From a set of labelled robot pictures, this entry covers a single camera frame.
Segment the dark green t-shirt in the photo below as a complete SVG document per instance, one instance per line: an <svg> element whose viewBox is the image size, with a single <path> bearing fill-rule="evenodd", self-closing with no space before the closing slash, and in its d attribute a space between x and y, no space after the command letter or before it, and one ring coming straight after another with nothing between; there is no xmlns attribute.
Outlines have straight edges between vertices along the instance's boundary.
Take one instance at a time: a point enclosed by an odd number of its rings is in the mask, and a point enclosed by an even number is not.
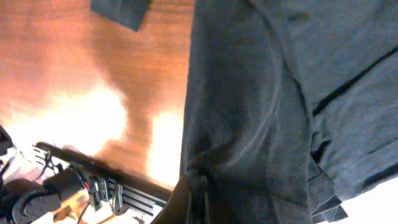
<svg viewBox="0 0 398 224"><path fill-rule="evenodd" d="M156 223L320 223L397 177L396 1L197 1Z"/></svg>

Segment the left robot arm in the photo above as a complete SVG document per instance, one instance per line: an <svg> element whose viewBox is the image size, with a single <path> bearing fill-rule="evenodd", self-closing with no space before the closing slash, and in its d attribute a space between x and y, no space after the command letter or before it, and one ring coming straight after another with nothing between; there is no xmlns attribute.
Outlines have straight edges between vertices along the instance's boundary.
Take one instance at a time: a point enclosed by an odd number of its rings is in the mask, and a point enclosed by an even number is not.
<svg viewBox="0 0 398 224"><path fill-rule="evenodd" d="M42 166L39 176L5 183L4 174L22 152L1 128L1 155L7 155L10 149L14 149L15 154L1 168L1 223L33 223L46 213L58 210L63 202L88 187L79 167L89 158L46 142L32 146L34 156L30 161Z"/></svg>

